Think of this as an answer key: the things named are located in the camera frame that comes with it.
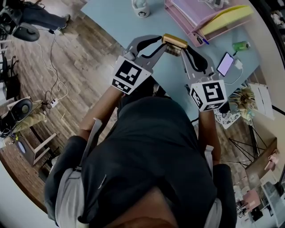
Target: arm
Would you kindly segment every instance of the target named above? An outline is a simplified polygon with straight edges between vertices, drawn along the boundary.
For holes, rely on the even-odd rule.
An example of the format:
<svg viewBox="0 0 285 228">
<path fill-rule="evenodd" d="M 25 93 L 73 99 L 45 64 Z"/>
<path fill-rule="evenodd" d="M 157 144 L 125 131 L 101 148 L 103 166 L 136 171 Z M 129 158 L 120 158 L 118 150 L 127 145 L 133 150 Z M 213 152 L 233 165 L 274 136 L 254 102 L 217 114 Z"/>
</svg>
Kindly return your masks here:
<svg viewBox="0 0 285 228">
<path fill-rule="evenodd" d="M 216 130 L 216 121 L 213 111 L 199 113 L 199 146 L 204 152 L 207 145 L 214 147 L 212 151 L 213 165 L 220 163 L 221 146 Z"/>
<path fill-rule="evenodd" d="M 102 130 L 107 125 L 114 109 L 119 103 L 123 92 L 116 89 L 113 86 L 110 86 L 106 92 L 100 97 L 95 106 L 88 111 L 86 116 L 81 121 L 79 127 L 78 136 L 81 136 L 86 141 L 88 141 L 90 132 L 95 123 L 94 118 L 97 118 L 102 121 Z"/>
</svg>

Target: white box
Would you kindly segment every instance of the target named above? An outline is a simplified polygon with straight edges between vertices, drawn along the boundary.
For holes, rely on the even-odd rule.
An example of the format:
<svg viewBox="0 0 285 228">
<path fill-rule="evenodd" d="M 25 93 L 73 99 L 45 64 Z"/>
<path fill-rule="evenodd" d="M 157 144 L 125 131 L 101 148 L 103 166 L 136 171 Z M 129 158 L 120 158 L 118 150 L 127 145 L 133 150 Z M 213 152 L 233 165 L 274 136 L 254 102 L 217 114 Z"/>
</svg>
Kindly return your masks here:
<svg viewBox="0 0 285 228">
<path fill-rule="evenodd" d="M 223 80 L 192 84 L 189 95 L 201 112 L 219 109 L 228 100 Z"/>
</svg>

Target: pink object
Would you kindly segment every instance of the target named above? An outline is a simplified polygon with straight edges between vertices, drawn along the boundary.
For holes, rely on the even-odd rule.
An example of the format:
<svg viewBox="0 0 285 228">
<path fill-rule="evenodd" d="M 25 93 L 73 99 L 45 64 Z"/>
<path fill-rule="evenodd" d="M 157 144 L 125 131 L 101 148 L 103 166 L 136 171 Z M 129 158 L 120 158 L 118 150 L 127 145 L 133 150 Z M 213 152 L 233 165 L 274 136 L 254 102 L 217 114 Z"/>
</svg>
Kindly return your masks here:
<svg viewBox="0 0 285 228">
<path fill-rule="evenodd" d="M 183 11 L 177 8 L 173 2 L 175 2 L 175 4 L 177 4 Z M 204 42 L 200 44 L 197 41 L 197 37 L 194 36 L 195 33 L 198 33 L 205 40 L 210 41 L 211 39 L 214 39 L 215 37 L 249 21 L 248 18 L 241 19 L 204 36 L 200 28 L 223 10 L 215 11 L 206 3 L 199 2 L 198 0 L 165 0 L 165 10 L 187 34 L 195 47 L 200 47 L 204 44 Z M 186 14 L 191 15 L 191 20 L 186 16 Z"/>
<path fill-rule="evenodd" d="M 254 189 L 248 191 L 242 198 L 246 203 L 248 203 L 246 205 L 246 210 L 248 212 L 251 212 L 254 208 L 261 204 L 258 193 Z"/>
</svg>

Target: wooden floor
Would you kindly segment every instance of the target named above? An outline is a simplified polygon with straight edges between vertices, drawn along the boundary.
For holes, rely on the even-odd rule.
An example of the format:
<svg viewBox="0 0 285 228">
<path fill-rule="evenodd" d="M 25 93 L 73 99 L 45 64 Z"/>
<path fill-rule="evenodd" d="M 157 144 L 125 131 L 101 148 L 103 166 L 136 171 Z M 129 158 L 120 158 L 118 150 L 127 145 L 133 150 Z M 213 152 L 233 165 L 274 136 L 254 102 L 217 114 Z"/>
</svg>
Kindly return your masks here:
<svg viewBox="0 0 285 228">
<path fill-rule="evenodd" d="M 56 31 L 52 50 L 53 65 L 58 70 L 60 80 L 68 87 L 69 94 L 60 100 L 55 108 L 47 110 L 47 123 L 34 126 L 43 139 L 56 132 L 57 137 L 52 140 L 50 147 L 53 150 L 60 147 L 62 150 L 66 140 L 76 134 L 78 124 L 88 109 L 110 85 L 111 73 L 122 47 L 100 26 L 80 12 L 86 3 L 84 0 L 43 0 L 42 3 L 51 13 L 71 14 L 68 27 L 63 32 Z M 43 30 L 40 30 L 40 33 L 38 42 L 29 43 L 12 38 L 11 45 L 12 55 L 16 55 L 20 60 L 16 72 L 21 82 L 21 96 L 31 96 L 34 101 L 44 100 L 46 91 L 50 90 L 56 81 L 54 73 L 45 68 L 41 48 L 38 45 L 42 46 L 43 58 L 51 68 L 49 58 L 54 35 Z M 56 86 L 53 88 L 53 95 L 57 98 L 61 98 L 66 92 L 64 86 L 60 92 L 57 92 Z M 113 114 L 100 140 L 104 139 L 115 121 L 116 116 Z M 228 130 L 224 130 L 220 125 L 217 126 L 222 145 L 222 160 L 234 162 L 247 160 L 228 141 L 231 137 L 248 142 L 247 126 L 241 120 Z M 6 168 L 10 169 L 10 175 L 22 190 L 44 210 L 42 206 L 44 183 L 38 178 L 38 169 L 44 159 L 32 168 L 14 145 L 3 148 L 0 158 Z M 239 164 L 230 164 L 230 166 L 233 182 L 241 188 L 247 186 L 244 168 Z"/>
</svg>

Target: power strip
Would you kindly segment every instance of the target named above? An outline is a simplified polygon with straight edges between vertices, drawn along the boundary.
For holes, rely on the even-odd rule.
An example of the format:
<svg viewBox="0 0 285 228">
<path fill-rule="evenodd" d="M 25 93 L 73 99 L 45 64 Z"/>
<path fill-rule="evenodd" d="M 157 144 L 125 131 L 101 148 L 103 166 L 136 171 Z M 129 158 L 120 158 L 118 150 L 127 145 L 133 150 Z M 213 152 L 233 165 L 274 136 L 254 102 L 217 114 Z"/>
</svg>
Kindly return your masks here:
<svg viewBox="0 0 285 228">
<path fill-rule="evenodd" d="M 52 108 L 54 108 L 57 104 L 58 104 L 58 99 L 55 98 L 55 100 L 51 102 Z"/>
</svg>

